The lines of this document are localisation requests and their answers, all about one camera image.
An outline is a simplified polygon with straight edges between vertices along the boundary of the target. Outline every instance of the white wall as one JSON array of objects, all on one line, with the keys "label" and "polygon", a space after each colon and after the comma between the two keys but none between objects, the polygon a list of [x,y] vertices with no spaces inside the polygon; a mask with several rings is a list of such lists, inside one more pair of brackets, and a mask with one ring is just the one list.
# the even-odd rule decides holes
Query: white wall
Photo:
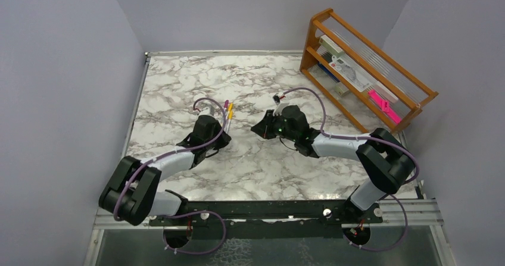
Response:
[{"label": "white wall", "polygon": [[440,92],[407,131],[457,265],[505,260],[505,0],[409,0],[385,51]]},{"label": "white wall", "polygon": [[143,66],[116,0],[0,0],[1,265],[82,265]]},{"label": "white wall", "polygon": [[301,50],[310,17],[333,8],[382,46],[407,0],[118,0],[144,50]]}]

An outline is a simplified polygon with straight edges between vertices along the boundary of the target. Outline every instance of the pink tool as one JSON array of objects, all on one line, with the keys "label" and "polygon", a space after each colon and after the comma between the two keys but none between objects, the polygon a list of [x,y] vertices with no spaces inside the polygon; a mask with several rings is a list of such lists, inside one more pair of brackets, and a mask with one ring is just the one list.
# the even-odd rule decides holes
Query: pink tool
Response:
[{"label": "pink tool", "polygon": [[375,103],[377,105],[379,105],[379,107],[381,108],[382,112],[384,112],[387,116],[389,116],[393,120],[393,122],[395,124],[400,123],[401,118],[398,116],[398,114],[396,114],[396,112],[393,111],[393,109],[391,109],[389,107],[389,101],[387,101],[386,99],[381,98],[375,92],[375,90],[369,91],[368,95],[370,96],[370,98],[373,99],[373,101],[375,101]]}]

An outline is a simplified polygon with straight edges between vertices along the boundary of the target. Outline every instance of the marble tabletop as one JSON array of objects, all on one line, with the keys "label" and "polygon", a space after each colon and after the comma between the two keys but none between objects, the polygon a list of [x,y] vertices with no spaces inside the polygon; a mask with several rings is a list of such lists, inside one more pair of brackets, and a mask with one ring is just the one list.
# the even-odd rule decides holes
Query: marble tabletop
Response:
[{"label": "marble tabletop", "polygon": [[[347,198],[367,178],[359,162],[307,158],[279,140],[265,140],[250,131],[265,110],[275,106],[272,96],[276,92],[305,86],[319,93],[299,72],[300,59],[283,55],[152,57],[127,153],[147,158],[172,151],[193,129],[194,100],[228,99],[234,104],[231,143],[195,168],[162,181],[159,192],[170,189],[188,199],[208,201]],[[313,72],[324,86],[334,85],[322,71]],[[380,120],[353,96],[343,99],[351,113],[367,128],[380,126]],[[328,113],[326,131],[359,133],[322,98]],[[288,100],[301,108],[312,127],[320,126],[322,110],[314,95],[297,91]],[[398,196],[416,198],[414,184],[403,186]]]}]

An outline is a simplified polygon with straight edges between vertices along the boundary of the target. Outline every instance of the wooden shelf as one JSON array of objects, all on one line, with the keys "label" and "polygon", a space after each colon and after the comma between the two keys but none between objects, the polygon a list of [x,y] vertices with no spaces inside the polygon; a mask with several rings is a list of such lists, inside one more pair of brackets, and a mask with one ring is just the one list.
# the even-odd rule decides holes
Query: wooden shelf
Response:
[{"label": "wooden shelf", "polygon": [[[366,45],[366,49],[368,53],[375,53],[374,57],[376,59],[380,59],[384,63],[381,66],[377,66],[376,62],[367,62],[360,53],[356,52],[352,45],[349,44],[348,39],[342,39],[341,36],[336,35],[332,30],[325,26],[325,20],[335,20],[343,29],[346,29],[350,35],[356,37],[361,45]],[[334,68],[332,68],[329,63],[317,52],[320,47],[319,38],[316,37],[316,31],[319,30],[323,34],[327,35],[329,39],[331,39],[335,44],[337,44],[348,56],[348,58],[352,59],[357,65],[363,68],[371,77],[373,77],[378,83],[382,83],[391,93],[393,93],[398,99],[399,104],[406,107],[407,111],[403,113],[403,117],[398,124],[395,124],[391,118],[389,118],[372,100],[370,100],[367,93],[362,93],[357,90],[343,75],[338,73]],[[321,63],[328,71],[330,71],[337,79],[339,79],[342,84],[344,84],[349,91],[356,95],[356,97],[365,104],[382,122],[390,129],[392,133],[396,133],[407,127],[412,119],[414,119],[417,115],[422,112],[422,107],[424,107],[428,102],[433,100],[438,92],[434,92],[430,88],[428,88],[424,83],[422,83],[419,79],[415,78],[412,74],[410,74],[405,68],[400,66],[397,62],[395,62],[391,57],[389,57],[384,51],[380,50],[377,46],[375,46],[372,42],[366,39],[362,34],[360,34],[356,29],[350,26],[347,22],[345,22],[342,18],[336,15],[332,9],[326,9],[311,18],[310,24],[307,32],[306,45],[303,52],[303,57],[300,64],[300,71],[307,76],[309,80],[311,80],[318,89],[323,92],[323,94],[333,103],[335,104],[342,113],[361,131],[368,132],[368,130],[363,127],[362,124],[359,123],[358,120],[347,110],[345,107],[334,98],[331,93],[326,90],[308,71],[310,67]],[[408,92],[405,92],[405,87],[397,86],[388,78],[387,74],[382,74],[379,72],[380,68],[384,70],[384,66],[391,67],[392,70],[395,70],[395,76],[402,77],[402,82],[406,82],[404,79],[407,79],[411,85],[413,85],[416,89],[419,89],[420,92],[426,97],[422,98],[420,101],[416,101],[414,98],[409,96]]]}]

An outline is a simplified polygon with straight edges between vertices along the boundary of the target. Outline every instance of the marker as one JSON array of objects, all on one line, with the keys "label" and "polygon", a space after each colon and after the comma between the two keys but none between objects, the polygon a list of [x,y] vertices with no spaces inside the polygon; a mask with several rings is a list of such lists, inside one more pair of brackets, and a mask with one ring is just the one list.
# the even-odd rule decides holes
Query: marker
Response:
[{"label": "marker", "polygon": [[226,118],[228,118],[228,115],[230,114],[230,111],[232,110],[232,108],[233,108],[233,102],[230,102],[230,103],[228,104],[228,111],[226,112]]},{"label": "marker", "polygon": [[223,107],[225,108],[225,122],[223,122],[223,125],[226,125],[226,119],[227,119],[227,117],[228,117],[228,103],[229,103],[229,102],[230,102],[230,101],[225,100],[225,105],[223,106]]},{"label": "marker", "polygon": [[232,122],[233,110],[228,113],[228,120],[226,122],[226,133],[230,130],[230,123]]}]

